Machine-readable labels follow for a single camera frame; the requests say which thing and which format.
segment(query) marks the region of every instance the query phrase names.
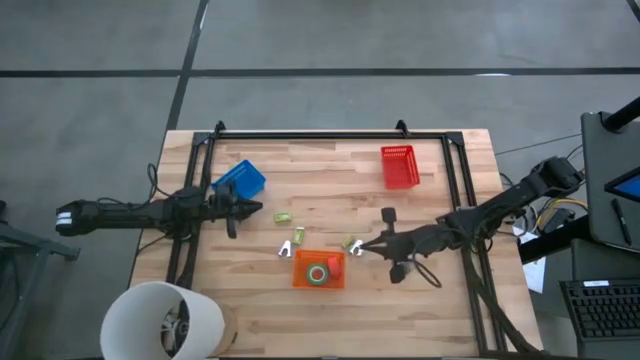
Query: black keyboard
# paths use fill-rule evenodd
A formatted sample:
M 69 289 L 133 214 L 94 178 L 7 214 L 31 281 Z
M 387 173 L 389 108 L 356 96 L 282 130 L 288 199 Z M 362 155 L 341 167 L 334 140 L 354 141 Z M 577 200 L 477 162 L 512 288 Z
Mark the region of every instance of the black keyboard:
M 578 341 L 640 339 L 640 279 L 561 281 Z

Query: blue plastic basket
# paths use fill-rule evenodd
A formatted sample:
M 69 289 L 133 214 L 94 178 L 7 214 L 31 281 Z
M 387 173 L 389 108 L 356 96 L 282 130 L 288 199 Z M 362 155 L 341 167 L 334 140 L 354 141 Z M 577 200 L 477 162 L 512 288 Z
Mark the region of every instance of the blue plastic basket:
M 264 189 L 266 179 L 249 160 L 242 160 L 218 181 L 211 184 L 211 188 L 215 191 L 218 185 L 229 181 L 234 181 L 236 193 L 248 200 Z

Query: gray floor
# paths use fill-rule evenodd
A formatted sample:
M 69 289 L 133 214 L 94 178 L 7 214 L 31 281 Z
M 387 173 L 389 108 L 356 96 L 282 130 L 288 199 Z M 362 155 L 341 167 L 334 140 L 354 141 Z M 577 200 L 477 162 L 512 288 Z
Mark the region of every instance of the gray floor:
M 179 69 L 197 0 L 0 0 L 0 70 Z M 640 66 L 624 0 L 211 0 L 194 68 Z M 579 133 L 639 76 L 191 79 L 179 129 L 488 128 L 496 152 Z M 29 317 L 25 359 L 98 356 L 127 287 L 137 231 L 61 238 L 56 207 L 142 201 L 177 79 L 0 78 L 0 199 L 16 227 L 82 248 L 54 259 Z M 514 179 L 580 137 L 499 155 Z M 582 165 L 580 157 L 575 159 Z M 584 199 L 584 192 L 578 194 Z M 568 320 L 534 296 L 545 347 L 571 354 Z

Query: monitor screen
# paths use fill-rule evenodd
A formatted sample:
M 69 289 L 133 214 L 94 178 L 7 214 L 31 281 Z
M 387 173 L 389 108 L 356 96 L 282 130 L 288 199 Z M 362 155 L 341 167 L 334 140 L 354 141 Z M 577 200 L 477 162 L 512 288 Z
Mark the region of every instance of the monitor screen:
M 624 198 L 640 201 L 640 168 L 609 182 L 605 190 Z

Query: butcher block tabletop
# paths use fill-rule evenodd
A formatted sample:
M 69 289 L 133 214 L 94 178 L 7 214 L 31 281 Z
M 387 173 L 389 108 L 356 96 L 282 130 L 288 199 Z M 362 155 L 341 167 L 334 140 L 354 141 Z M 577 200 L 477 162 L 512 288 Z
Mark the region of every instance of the butcher block tabletop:
M 483 202 L 502 190 L 489 132 L 461 131 L 476 196 Z M 193 133 L 167 133 L 158 167 L 158 184 L 166 192 L 183 186 Z M 420 184 L 387 190 L 380 147 L 405 144 L 414 148 Z M 458 188 L 464 191 L 455 147 L 452 151 Z M 441 289 L 415 271 L 391 284 L 390 262 L 369 252 L 347 256 L 342 290 L 294 289 L 293 258 L 277 254 L 298 226 L 305 228 L 300 249 L 341 251 L 351 235 L 374 239 L 386 228 L 383 207 L 395 207 L 397 231 L 434 224 L 452 211 L 439 140 L 216 140 L 212 181 L 244 159 L 266 177 L 264 190 L 252 199 L 264 207 L 237 226 L 236 239 L 227 237 L 223 220 L 202 224 L 192 286 L 237 316 L 238 336 L 221 356 L 477 355 L 459 251 L 423 259 Z M 291 213 L 293 220 L 276 224 L 278 212 Z M 161 235 L 145 230 L 140 245 Z M 171 241 L 163 240 L 140 253 L 131 286 L 164 281 L 170 252 Z M 527 340 L 541 348 L 514 238 L 496 236 L 489 258 L 500 305 Z M 483 318 L 490 348 L 495 348 L 486 309 Z

